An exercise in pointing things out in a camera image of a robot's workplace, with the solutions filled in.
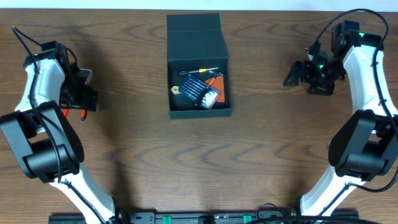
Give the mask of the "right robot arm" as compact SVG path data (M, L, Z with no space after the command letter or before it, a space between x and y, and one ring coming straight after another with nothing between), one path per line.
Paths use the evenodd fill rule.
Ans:
M397 108L383 70L381 36L343 21L331 33L332 56L316 40L308 60L296 61L284 86L308 83L309 94L330 96L336 80L349 80L353 114L328 148L329 165L315 186L300 197L298 215L329 217L354 189L385 175L397 159Z

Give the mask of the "blue precision screwdriver set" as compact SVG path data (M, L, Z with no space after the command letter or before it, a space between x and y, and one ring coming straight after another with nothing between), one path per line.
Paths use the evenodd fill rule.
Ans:
M187 75L178 90L183 96L186 96L194 102L205 87L206 84L204 81L201 81L193 75Z

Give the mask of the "small claw hammer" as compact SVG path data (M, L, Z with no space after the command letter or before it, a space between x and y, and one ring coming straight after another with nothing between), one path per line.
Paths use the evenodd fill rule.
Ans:
M194 101L194 106L202 107L208 110L211 109L215 103L217 103L216 101L220 96L220 92L217 89L213 88L211 85L216 77L224 77L224 74L221 72L210 71L210 73L213 75L213 78L209 78L205 81L205 89Z

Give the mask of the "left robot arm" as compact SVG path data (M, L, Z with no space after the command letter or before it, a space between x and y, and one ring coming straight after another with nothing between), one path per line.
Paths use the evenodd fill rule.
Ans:
M62 191L86 223L122 223L114 199L85 167L82 143L67 120L69 110L80 110L82 119L96 110L91 70L71 62L72 51L56 40L41 49L24 62L24 94L14 112L1 116L1 131L25 175Z

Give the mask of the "black yellow screwdriver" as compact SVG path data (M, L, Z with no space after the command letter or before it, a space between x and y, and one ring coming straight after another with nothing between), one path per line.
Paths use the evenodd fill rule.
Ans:
M189 75L189 74L194 74L194 73L205 73L213 70L217 70L220 67L213 67L213 68L199 68L196 70L183 70L178 72L178 75Z

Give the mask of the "dark green gift box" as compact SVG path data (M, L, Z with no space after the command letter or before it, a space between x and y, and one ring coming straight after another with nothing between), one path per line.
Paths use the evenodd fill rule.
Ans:
M220 67L213 71L224 74L224 103L215 103L207 110L194 106L194 102L186 96L174 95L170 91L173 86L180 86L187 77L178 75L178 72L213 67ZM204 82L213 78L210 72L192 75ZM231 116L228 51L218 13L167 16L167 84L171 119Z

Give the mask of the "wooden handled orange scraper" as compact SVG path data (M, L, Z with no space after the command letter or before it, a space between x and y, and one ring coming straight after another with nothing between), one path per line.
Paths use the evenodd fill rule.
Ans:
M217 89L220 92L220 96L217 99L217 103L224 103L225 102L225 90L224 90L224 77L216 77L214 82L211 85L213 88ZM180 92L178 90L179 86L173 86L170 91L174 95L179 95Z

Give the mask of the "red handled pliers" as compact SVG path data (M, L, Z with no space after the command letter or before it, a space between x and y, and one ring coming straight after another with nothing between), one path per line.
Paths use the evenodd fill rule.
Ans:
M64 117L68 116L70 110L79 110L79 111L81 111L80 120L81 121L85 121L86 120L86 117L87 117L87 114L88 114L87 109L84 109L84 108L64 108L63 109Z

